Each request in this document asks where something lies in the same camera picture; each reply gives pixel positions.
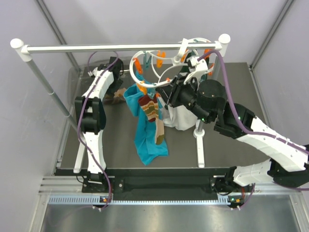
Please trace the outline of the striped sock red cuff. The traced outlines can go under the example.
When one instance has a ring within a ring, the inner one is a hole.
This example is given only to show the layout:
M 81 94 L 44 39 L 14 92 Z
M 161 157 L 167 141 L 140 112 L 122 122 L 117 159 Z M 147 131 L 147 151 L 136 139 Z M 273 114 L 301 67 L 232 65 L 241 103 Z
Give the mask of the striped sock red cuff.
M 138 103 L 146 114 L 147 120 L 155 123 L 155 144 L 162 144 L 165 136 L 164 123 L 159 117 L 159 104 L 156 95 L 153 98 L 149 95 L 144 95 L 138 100 Z

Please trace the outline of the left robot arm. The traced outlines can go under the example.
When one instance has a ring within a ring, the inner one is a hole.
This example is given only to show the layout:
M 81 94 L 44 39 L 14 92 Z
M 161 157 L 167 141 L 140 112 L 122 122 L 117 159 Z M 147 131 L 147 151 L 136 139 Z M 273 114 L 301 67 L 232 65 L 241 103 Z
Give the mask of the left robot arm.
M 87 172 L 82 175 L 83 193 L 109 193 L 111 190 L 103 156 L 102 136 L 107 122 L 103 100 L 107 94 L 114 96 L 121 86 L 122 69 L 122 60 L 110 57 L 107 66 L 101 64 L 88 73 L 93 82 L 82 96 L 75 98 L 78 139 L 88 156 Z

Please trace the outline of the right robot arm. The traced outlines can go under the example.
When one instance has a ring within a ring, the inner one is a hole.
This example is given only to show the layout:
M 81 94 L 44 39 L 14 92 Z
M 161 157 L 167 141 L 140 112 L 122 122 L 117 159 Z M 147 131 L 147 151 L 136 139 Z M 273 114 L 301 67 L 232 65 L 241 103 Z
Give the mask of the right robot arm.
M 225 87 L 216 80 L 189 83 L 178 75 L 171 84 L 156 88 L 170 107 L 184 106 L 205 124 L 214 122 L 219 134 L 248 144 L 269 158 L 249 166 L 229 168 L 213 184 L 216 192 L 237 191 L 254 183 L 274 182 L 295 189 L 309 181 L 309 148 L 276 133 L 241 104 L 229 103 Z

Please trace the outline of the blue cloth garment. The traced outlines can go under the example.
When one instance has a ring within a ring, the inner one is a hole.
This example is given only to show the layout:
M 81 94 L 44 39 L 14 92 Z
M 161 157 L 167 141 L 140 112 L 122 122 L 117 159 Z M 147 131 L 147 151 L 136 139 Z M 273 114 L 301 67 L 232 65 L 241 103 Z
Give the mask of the blue cloth garment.
M 124 93 L 127 106 L 133 116 L 138 118 L 134 144 L 137 154 L 144 165 L 149 165 L 159 156 L 168 156 L 168 146 L 164 139 L 160 145 L 155 144 L 155 123 L 147 120 L 146 114 L 140 107 L 138 100 L 144 94 L 138 89 L 137 84 L 130 86 Z

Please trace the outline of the white oval clip hanger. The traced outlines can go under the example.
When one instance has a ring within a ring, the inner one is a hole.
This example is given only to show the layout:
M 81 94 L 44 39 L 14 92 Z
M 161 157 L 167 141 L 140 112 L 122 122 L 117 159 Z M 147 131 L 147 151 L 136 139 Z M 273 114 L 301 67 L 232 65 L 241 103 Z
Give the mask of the white oval clip hanger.
M 142 81 L 134 66 L 133 58 L 138 58 L 140 64 L 143 68 L 143 51 L 151 52 L 153 54 L 153 64 L 150 67 L 153 74 L 157 77 L 157 80 L 153 83 L 146 83 L 144 81 L 144 86 L 147 89 L 157 88 L 167 86 L 171 83 L 171 78 L 163 78 L 163 76 L 169 70 L 178 67 L 187 66 L 189 71 L 193 71 L 192 66 L 188 65 L 188 60 L 190 57 L 197 56 L 199 58 L 205 59 L 212 53 L 216 53 L 218 57 L 224 57 L 227 45 L 230 42 L 230 37 L 227 41 L 221 40 L 211 42 L 205 38 L 192 38 L 192 39 L 182 39 L 182 41 L 173 44 L 138 44 L 130 48 L 130 50 L 136 50 L 137 53 L 134 54 L 129 63 L 129 73 L 133 81 L 137 84 Z M 156 67 L 156 54 L 158 51 L 165 51 L 166 58 L 163 61 L 163 65 L 160 69 Z M 208 67 L 208 71 L 205 74 L 213 71 L 213 68 Z

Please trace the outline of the striped beige sock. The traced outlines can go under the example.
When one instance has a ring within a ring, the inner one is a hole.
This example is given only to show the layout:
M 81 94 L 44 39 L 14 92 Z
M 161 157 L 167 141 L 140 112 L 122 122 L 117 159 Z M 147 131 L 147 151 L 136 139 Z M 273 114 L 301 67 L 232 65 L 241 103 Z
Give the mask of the striped beige sock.
M 103 104 L 113 105 L 113 104 L 124 103 L 126 101 L 124 98 L 125 91 L 126 88 L 121 88 L 117 90 L 113 95 L 106 93 L 103 98 Z

